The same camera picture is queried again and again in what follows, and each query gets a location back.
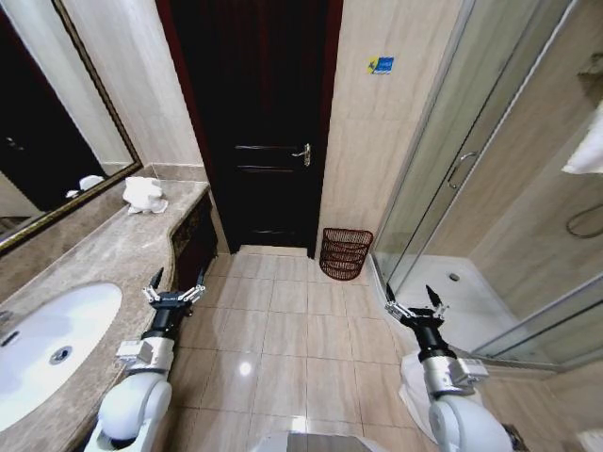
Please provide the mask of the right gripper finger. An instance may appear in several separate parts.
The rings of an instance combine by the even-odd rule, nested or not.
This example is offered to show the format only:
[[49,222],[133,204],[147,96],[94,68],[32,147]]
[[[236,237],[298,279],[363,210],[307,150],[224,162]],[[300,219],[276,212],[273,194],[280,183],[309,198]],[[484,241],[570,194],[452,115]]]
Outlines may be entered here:
[[443,318],[449,306],[441,300],[440,296],[429,285],[426,285],[426,290],[434,308],[433,315],[437,318]]
[[407,322],[411,318],[411,312],[397,303],[394,292],[388,283],[385,285],[385,297],[385,310],[398,322]]

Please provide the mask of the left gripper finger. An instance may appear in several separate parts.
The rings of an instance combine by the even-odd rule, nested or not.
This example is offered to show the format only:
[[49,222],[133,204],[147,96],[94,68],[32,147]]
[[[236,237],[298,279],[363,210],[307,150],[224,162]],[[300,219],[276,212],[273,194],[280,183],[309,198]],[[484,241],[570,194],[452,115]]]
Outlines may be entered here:
[[142,288],[142,293],[150,304],[157,303],[161,300],[161,297],[156,292],[156,289],[158,288],[161,282],[163,272],[164,267],[161,267],[151,278],[150,282]]
[[179,302],[185,304],[194,304],[203,296],[204,291],[204,271],[201,270],[196,280],[196,284],[187,291],[183,292],[181,295],[179,295],[177,299]]

